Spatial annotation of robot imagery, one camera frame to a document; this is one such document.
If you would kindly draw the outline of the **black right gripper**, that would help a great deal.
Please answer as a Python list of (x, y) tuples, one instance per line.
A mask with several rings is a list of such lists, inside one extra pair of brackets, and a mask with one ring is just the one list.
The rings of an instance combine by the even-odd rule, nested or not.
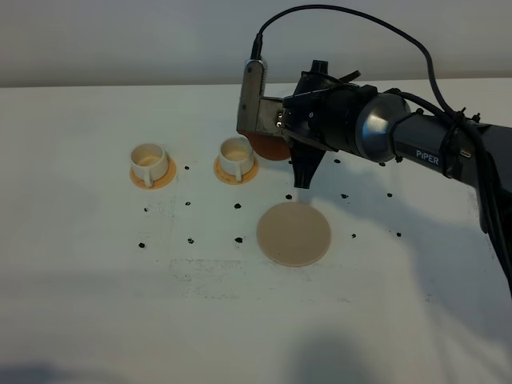
[(325, 150), (358, 150), (358, 117), (376, 97), (374, 86), (358, 86), (329, 76), (328, 66), (327, 61), (313, 60), (294, 93), (283, 99), (283, 132), (304, 143), (290, 148), (295, 188), (310, 188)]

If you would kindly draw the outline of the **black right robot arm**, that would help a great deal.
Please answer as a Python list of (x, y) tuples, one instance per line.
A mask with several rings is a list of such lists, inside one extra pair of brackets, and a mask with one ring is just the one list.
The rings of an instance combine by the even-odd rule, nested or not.
[(294, 184), (307, 189), (325, 152), (344, 151), (376, 163), (411, 160), (475, 189), (482, 231), (511, 277), (511, 129), (448, 114), (397, 88), (380, 92), (333, 78), (313, 61), (283, 101), (282, 132)]

